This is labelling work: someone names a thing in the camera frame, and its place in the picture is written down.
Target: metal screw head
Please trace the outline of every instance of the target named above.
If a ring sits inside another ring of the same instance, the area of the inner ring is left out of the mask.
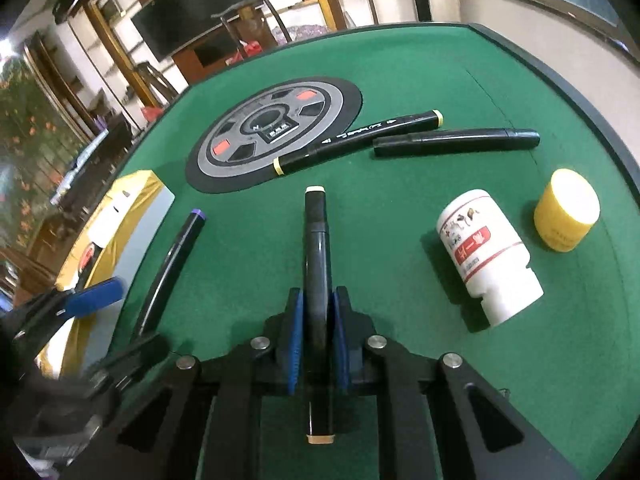
[[[372,335],[371,337],[369,337],[369,339],[367,339],[367,344],[371,348],[384,348],[386,346],[386,337],[382,335]]]
[[[192,355],[178,357],[178,360],[175,362],[175,365],[180,368],[180,370],[191,370],[195,364],[196,358]]]
[[[263,335],[251,339],[251,348],[254,350],[266,350],[270,344],[269,338]]]
[[[458,368],[462,364],[462,357],[460,357],[458,354],[450,352],[448,354],[444,354],[444,356],[442,357],[442,362],[449,368]]]

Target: bottle cap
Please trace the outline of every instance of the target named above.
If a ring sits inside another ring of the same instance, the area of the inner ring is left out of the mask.
[[[531,269],[502,280],[482,296],[482,309],[491,326],[500,325],[542,296],[540,282]]]
[[[533,213],[544,242],[561,253],[571,251],[600,216],[593,187],[572,170],[556,170]]]

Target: window frame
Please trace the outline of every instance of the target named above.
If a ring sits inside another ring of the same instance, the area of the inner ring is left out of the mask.
[[[574,25],[599,38],[621,52],[627,59],[640,67],[640,48],[636,45],[626,27],[618,18],[618,22],[612,24],[593,12],[572,4],[567,0],[522,0],[537,7],[548,10],[556,16],[560,16]]]

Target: green felt table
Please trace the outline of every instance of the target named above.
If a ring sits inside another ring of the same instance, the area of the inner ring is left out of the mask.
[[[534,128],[532,152],[378,160],[370,151],[247,190],[203,194],[184,166],[204,130],[228,108],[284,80],[336,76],[363,105],[353,126],[437,108],[444,128]],[[539,239],[532,212],[552,172],[572,168],[600,198],[599,221],[566,254]],[[545,77],[476,30],[383,27],[272,51],[189,89],[148,133],[122,174],[153,170],[175,202],[149,247],[112,348],[128,341],[143,298],[192,208],[208,221],[159,331],[201,360],[260,335],[302,286],[305,188],[324,186],[334,285],[355,310],[410,351],[461,354],[578,469],[595,479],[640,412],[640,215],[629,179],[594,127]],[[488,328],[434,224],[469,189],[487,190],[531,253],[544,296]],[[302,409],[266,400],[262,478],[374,479],[375,402],[354,401],[350,430],[332,446],[305,443]]]

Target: gray disc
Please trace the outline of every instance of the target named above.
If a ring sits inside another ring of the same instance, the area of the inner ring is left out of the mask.
[[[340,134],[362,105],[345,80],[311,77],[267,88],[228,110],[189,156],[186,176],[197,190],[244,189],[276,176],[273,159]]]

